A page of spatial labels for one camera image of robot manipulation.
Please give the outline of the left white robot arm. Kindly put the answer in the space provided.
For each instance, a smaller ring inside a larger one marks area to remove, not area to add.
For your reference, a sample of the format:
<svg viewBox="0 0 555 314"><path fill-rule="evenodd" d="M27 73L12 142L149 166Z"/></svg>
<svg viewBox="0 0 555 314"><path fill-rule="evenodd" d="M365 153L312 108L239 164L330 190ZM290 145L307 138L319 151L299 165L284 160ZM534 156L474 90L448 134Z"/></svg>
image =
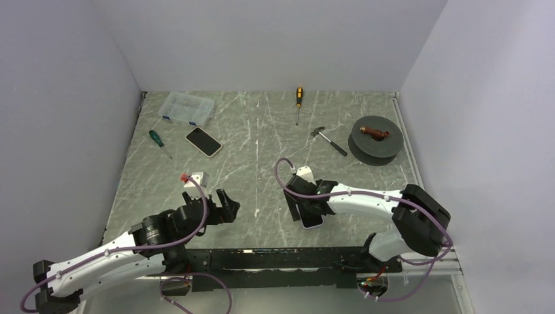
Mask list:
<svg viewBox="0 0 555 314"><path fill-rule="evenodd" d="M120 282L201 269L202 258L188 253L186 243L204 235L209 225L234 222L240 208L223 189L217 196L219 205L211 197L204 201L184 193L185 204L178 209L147 216L93 251L65 262L34 263L37 312L70 313L86 298Z"/></svg>

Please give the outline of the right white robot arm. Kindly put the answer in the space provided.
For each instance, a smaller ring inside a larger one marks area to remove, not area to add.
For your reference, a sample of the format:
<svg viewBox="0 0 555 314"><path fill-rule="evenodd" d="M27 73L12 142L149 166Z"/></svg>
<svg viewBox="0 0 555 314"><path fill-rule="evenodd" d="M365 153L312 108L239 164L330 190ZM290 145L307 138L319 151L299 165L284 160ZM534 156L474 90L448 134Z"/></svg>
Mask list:
<svg viewBox="0 0 555 314"><path fill-rule="evenodd" d="M293 220L307 228L321 225L326 215L362 215L390 224L385 232L371 233L362 246L361 264L368 271L408 253L434 262L452 246L447 233L451 215L418 185L367 190L296 174L281 187Z"/></svg>

